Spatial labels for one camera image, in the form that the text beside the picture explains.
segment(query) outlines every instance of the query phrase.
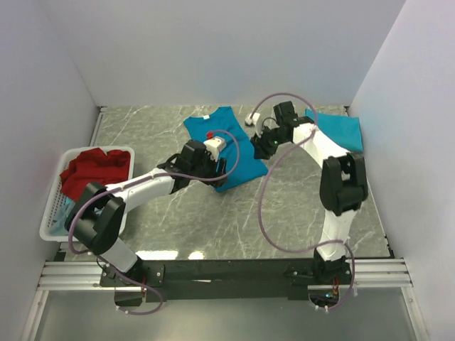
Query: black mounting bracket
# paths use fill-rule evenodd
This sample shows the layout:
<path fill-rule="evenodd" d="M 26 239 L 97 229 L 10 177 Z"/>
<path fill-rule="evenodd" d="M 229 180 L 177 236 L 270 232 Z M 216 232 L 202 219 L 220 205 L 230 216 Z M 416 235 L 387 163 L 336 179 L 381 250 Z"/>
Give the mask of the black mounting bracket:
<path fill-rule="evenodd" d="M 166 301 L 273 297 L 308 300 L 308 286 L 332 285 L 335 277 L 340 284 L 349 284 L 352 278 L 345 259 L 323 262 L 320 258 L 143 261 L 142 270 L 147 285 L 158 288 Z M 103 272 L 106 275 L 101 277 L 101 286 L 131 286 L 109 268 Z M 140 295 L 136 292 L 119 297 L 117 305 L 139 302 Z M 157 300 L 153 293 L 147 293 L 147 302 Z"/>

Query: cable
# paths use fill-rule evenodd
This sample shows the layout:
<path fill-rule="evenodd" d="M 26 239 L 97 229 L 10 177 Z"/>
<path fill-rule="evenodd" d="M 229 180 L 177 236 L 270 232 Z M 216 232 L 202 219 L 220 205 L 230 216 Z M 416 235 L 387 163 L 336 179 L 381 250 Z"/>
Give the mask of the cable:
<path fill-rule="evenodd" d="M 275 122 L 276 125 L 278 125 L 277 120 L 276 120 L 274 117 L 266 117 L 266 118 L 264 119 L 264 121 L 262 121 L 262 128 L 264 128 L 264 123 L 265 123 L 266 120 L 268 120 L 268 119 L 271 119 L 272 121 Z"/>
<path fill-rule="evenodd" d="M 190 179 L 190 180 L 199 180 L 199 181 L 217 181 L 217 180 L 221 180 L 223 178 L 226 178 L 230 174 L 232 174 L 232 172 L 236 169 L 236 167 L 237 167 L 237 165 L 239 163 L 239 160 L 240 160 L 240 146 L 239 146 L 239 143 L 237 142 L 237 139 L 234 137 L 234 135 L 232 135 L 229 131 L 222 130 L 222 129 L 216 129 L 216 130 L 212 130 L 211 132 L 214 133 L 214 134 L 215 133 L 227 134 L 234 141 L 235 148 L 237 149 L 237 157 L 235 159 L 234 166 L 226 174 L 220 175 L 220 176 L 218 176 L 216 178 L 199 178 L 197 176 L 192 176 L 192 175 L 187 175 L 187 174 L 180 174 L 180 173 L 159 173 L 159 174 L 150 175 L 148 177 L 135 180 L 132 183 L 129 183 L 129 184 L 125 185 L 124 187 L 115 187 L 115 188 L 112 188 L 110 190 L 106 190 L 103 193 L 100 193 L 100 194 L 92 197 L 84 205 L 82 205 L 82 207 L 77 211 L 77 213 L 75 214 L 75 216 L 74 216 L 74 218 L 73 218 L 73 220 L 71 222 L 70 229 L 68 230 L 68 246 L 69 246 L 69 249 L 71 250 L 71 252 L 74 253 L 74 254 L 85 254 L 85 253 L 89 252 L 88 249 L 82 250 L 82 251 L 78 251 L 74 247 L 73 235 L 74 235 L 74 230 L 76 228 L 76 222 L 82 217 L 82 215 L 84 214 L 85 210 L 92 203 L 94 203 L 95 201 L 99 200 L 102 197 L 105 197 L 106 195 L 115 194 L 115 193 L 119 192 L 120 190 L 124 190 L 124 189 L 130 188 L 130 187 L 133 187 L 135 185 L 140 185 L 141 183 L 145 183 L 148 180 L 151 180 L 151 179 L 154 179 L 154 178 L 160 178 L 160 177 L 164 177 L 164 176 L 178 176 L 178 177 L 181 177 L 181 178 L 187 178 L 187 179 Z M 97 257 L 99 257 L 106 264 L 109 263 L 108 261 L 103 259 L 101 256 L 97 256 Z M 139 283 L 139 282 L 137 282 L 137 281 L 135 281 L 135 280 L 133 280 L 131 278 L 126 277 L 124 274 L 122 274 L 122 272 L 120 272 L 113 265 L 111 265 L 111 267 L 114 269 L 114 271 L 115 271 L 116 275 L 118 275 L 118 277 L 120 277 L 124 281 L 130 282 L 131 284 L 134 284 L 136 286 L 140 286 L 141 288 L 145 288 L 147 290 L 150 290 L 151 292 L 155 293 L 155 295 L 157 295 L 159 300 L 160 300 L 159 304 L 154 309 L 149 310 L 149 311 L 135 312 L 135 311 L 127 310 L 126 308 L 123 308 L 123 307 L 119 307 L 119 309 L 121 311 L 124 311 L 125 313 L 131 314 L 131 315 L 148 315 L 148 314 L 155 313 L 159 308 L 161 308 L 161 306 L 164 303 L 164 297 L 161 295 L 161 293 L 158 290 L 156 290 L 155 288 L 152 288 L 151 286 L 146 285 L 145 283 Z"/>
<path fill-rule="evenodd" d="M 274 94 L 270 94 L 269 96 L 267 97 L 264 97 L 262 99 L 261 102 L 259 102 L 257 104 L 257 106 L 252 110 L 252 112 L 250 113 L 250 115 L 248 115 L 251 119 L 252 119 L 252 115 L 257 112 L 257 110 L 259 109 L 259 107 L 261 105 L 264 104 L 265 101 L 267 101 L 268 99 L 272 98 L 272 97 L 276 97 L 276 96 L 289 96 L 289 97 L 293 97 L 293 98 L 297 98 L 299 100 L 301 100 L 303 103 L 305 103 L 306 105 L 309 106 L 309 108 L 311 109 L 311 111 L 313 112 L 314 114 L 314 124 L 315 125 L 318 125 L 318 113 L 316 112 L 316 109 L 314 109 L 314 107 L 311 105 L 310 102 L 308 102 L 306 99 L 304 99 L 302 96 L 299 96 L 297 94 L 292 94 L 290 92 L 275 92 Z"/>
<path fill-rule="evenodd" d="M 310 104 L 310 102 L 308 102 L 306 99 L 304 99 L 303 97 L 299 96 L 299 95 L 296 95 L 296 94 L 292 94 L 292 93 L 289 93 L 289 92 L 277 92 L 275 94 L 270 94 L 269 96 L 265 97 L 261 102 L 259 102 L 259 104 L 253 109 L 252 113 L 255 113 L 259 107 L 265 102 L 267 101 L 269 98 L 272 98 L 272 97 L 275 97 L 275 96 L 282 96 L 282 95 L 286 95 L 286 96 L 290 96 L 290 97 L 294 97 L 294 98 L 297 98 L 297 99 L 300 99 L 302 102 L 304 102 L 306 105 L 308 105 L 311 109 L 311 111 L 313 112 L 314 114 L 314 124 L 317 126 L 318 124 L 318 113 L 316 112 L 316 110 L 314 109 L 314 107 Z M 311 134 L 305 138 L 303 141 L 300 141 L 299 143 L 295 144 L 294 146 L 292 146 L 291 148 L 289 148 L 287 151 L 285 151 L 283 153 L 283 155 L 281 155 L 280 157 L 278 157 L 278 159 L 273 163 L 272 167 L 269 168 L 269 172 L 267 173 L 267 175 L 265 176 L 265 179 L 264 179 L 264 185 L 262 185 L 262 188 L 261 188 L 261 191 L 260 191 L 260 194 L 259 194 L 259 200 L 258 200 L 258 203 L 257 203 L 257 221 L 259 222 L 259 228 L 261 229 L 261 233 L 262 235 L 264 236 L 264 238 L 269 242 L 270 245 L 272 245 L 275 249 L 278 249 L 282 252 L 286 252 L 286 253 L 291 253 L 291 254 L 300 254 L 300 253 L 304 253 L 304 252 L 308 252 L 308 251 L 311 251 L 311 250 L 314 250 L 315 248 L 317 247 L 322 247 L 323 245 L 327 245 L 327 244 L 343 244 L 345 246 L 345 248 L 348 250 L 349 254 L 350 254 L 350 257 L 351 257 L 351 261 L 352 261 L 352 278 L 350 280 L 350 284 L 349 284 L 349 288 L 348 288 L 348 291 L 346 292 L 346 294 L 344 295 L 344 297 L 342 299 L 339 300 L 339 302 L 335 305 L 333 305 L 332 307 L 328 308 L 329 310 L 330 309 L 334 309 L 334 308 L 337 308 L 338 306 L 340 306 L 342 303 L 344 303 L 346 301 L 346 298 L 352 293 L 353 291 L 353 287 L 354 287 L 354 276 L 355 276 L 355 259 L 354 259 L 354 253 L 353 251 L 350 249 L 350 247 L 341 239 L 332 239 L 332 240 L 328 240 L 328 241 L 325 241 L 325 242 L 321 242 L 317 245 L 312 245 L 310 247 L 307 247 L 305 249 L 302 249 L 302 250 L 289 250 L 289 249 L 285 249 L 284 247 L 281 247 L 279 246 L 277 243 L 275 243 L 271 238 L 270 236 L 267 234 L 267 231 L 265 230 L 265 227 L 264 227 L 264 223 L 262 221 L 262 201 L 264 199 L 264 194 L 265 194 L 265 189 L 267 187 L 267 184 L 270 180 L 270 177 L 273 173 L 273 171 L 275 170 L 275 168 L 282 162 L 282 160 L 288 156 L 292 151 L 295 151 L 296 149 L 298 149 L 300 146 L 302 146 L 303 144 L 305 144 L 306 142 L 308 142 L 310 139 L 312 139 L 314 137 L 314 134 L 316 133 L 316 129 L 313 129 L 311 131 Z"/>
<path fill-rule="evenodd" d="M 97 265 L 100 267 L 100 269 L 104 270 L 105 268 L 102 267 L 102 265 L 100 264 L 100 260 L 98 259 L 98 257 L 96 258 L 96 262 L 97 262 Z"/>

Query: white wall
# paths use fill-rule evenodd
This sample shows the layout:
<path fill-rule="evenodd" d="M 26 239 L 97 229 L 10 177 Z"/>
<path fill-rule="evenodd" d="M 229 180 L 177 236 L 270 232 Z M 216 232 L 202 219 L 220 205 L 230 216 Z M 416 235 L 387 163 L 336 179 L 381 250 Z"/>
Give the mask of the white wall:
<path fill-rule="evenodd" d="M 408 0 L 360 87 L 371 187 L 432 340 L 455 335 L 455 6 Z"/>
<path fill-rule="evenodd" d="M 39 239 L 59 155 L 86 146 L 96 107 L 37 1 L 0 9 L 0 333 L 17 340 L 46 257 Z"/>
<path fill-rule="evenodd" d="M 40 0 L 98 105 L 350 104 L 405 0 Z"/>

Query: white laundry basket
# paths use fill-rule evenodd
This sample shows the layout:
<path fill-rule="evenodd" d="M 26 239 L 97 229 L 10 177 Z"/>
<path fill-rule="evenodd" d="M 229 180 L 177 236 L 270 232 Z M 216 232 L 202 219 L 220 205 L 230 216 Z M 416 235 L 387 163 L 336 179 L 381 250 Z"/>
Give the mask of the white laundry basket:
<path fill-rule="evenodd" d="M 134 150 L 130 147 L 125 146 L 93 146 L 93 147 L 84 147 L 84 148 L 75 148 L 66 151 L 60 161 L 58 162 L 57 171 L 55 173 L 54 181 L 52 187 L 50 188 L 48 202 L 44 209 L 43 220 L 41 220 L 40 226 L 40 237 L 41 239 L 52 241 L 52 242 L 67 242 L 67 236 L 54 236 L 50 233 L 50 228 L 53 225 L 53 218 L 56 212 L 63 206 L 65 203 L 65 196 L 61 193 L 60 189 L 62 188 L 62 182 L 60 180 L 60 174 L 68 168 L 68 165 L 71 160 L 74 160 L 79 156 L 83 151 L 89 151 L 90 149 L 100 148 L 104 152 L 120 150 L 127 151 L 131 156 L 129 161 L 129 172 L 128 179 L 133 177 L 133 167 L 134 167 Z M 120 225 L 120 233 L 123 232 L 125 228 L 125 222 L 127 221 L 127 215 L 123 216 L 122 224 Z"/>

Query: glass panel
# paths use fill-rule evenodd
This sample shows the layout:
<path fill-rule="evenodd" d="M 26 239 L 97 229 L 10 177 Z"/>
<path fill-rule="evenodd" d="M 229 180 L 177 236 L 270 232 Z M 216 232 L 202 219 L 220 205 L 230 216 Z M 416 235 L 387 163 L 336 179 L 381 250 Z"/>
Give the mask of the glass panel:
<path fill-rule="evenodd" d="M 36 339 L 416 340 L 398 288 L 359 289 L 329 314 L 308 301 L 268 298 L 171 301 L 153 315 L 126 316 L 114 309 L 111 291 L 52 292 Z"/>

